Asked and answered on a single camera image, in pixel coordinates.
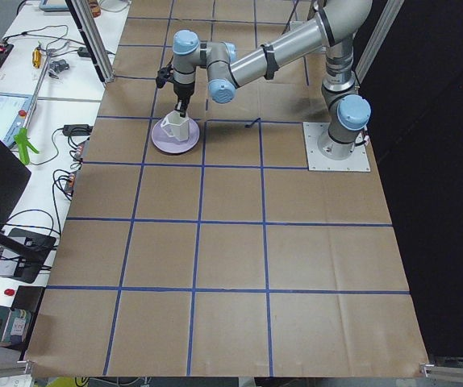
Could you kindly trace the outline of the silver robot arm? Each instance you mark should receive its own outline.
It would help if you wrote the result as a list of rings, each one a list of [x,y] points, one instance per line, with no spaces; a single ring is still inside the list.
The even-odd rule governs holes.
[[[200,130],[187,113],[194,94],[196,70],[206,70],[207,90],[213,102],[229,103],[236,91],[260,78],[271,80],[282,67],[318,48],[325,48],[326,73],[322,95],[331,123],[317,141],[319,151],[331,160],[346,160],[359,146],[357,137],[371,115],[369,102],[355,90],[352,70],[353,41],[372,8],[370,0],[315,2],[313,15],[277,39],[238,58],[234,44],[205,41],[190,30],[173,37],[171,61],[160,68],[156,86],[170,83],[176,94],[174,109],[152,129],[152,142],[163,153],[182,154],[199,140]]]

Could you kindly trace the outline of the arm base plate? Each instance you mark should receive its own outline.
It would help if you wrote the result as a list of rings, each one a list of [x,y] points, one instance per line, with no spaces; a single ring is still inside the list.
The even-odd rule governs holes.
[[[369,173],[362,134],[351,144],[339,144],[328,133],[330,123],[303,122],[308,169],[312,172]]]

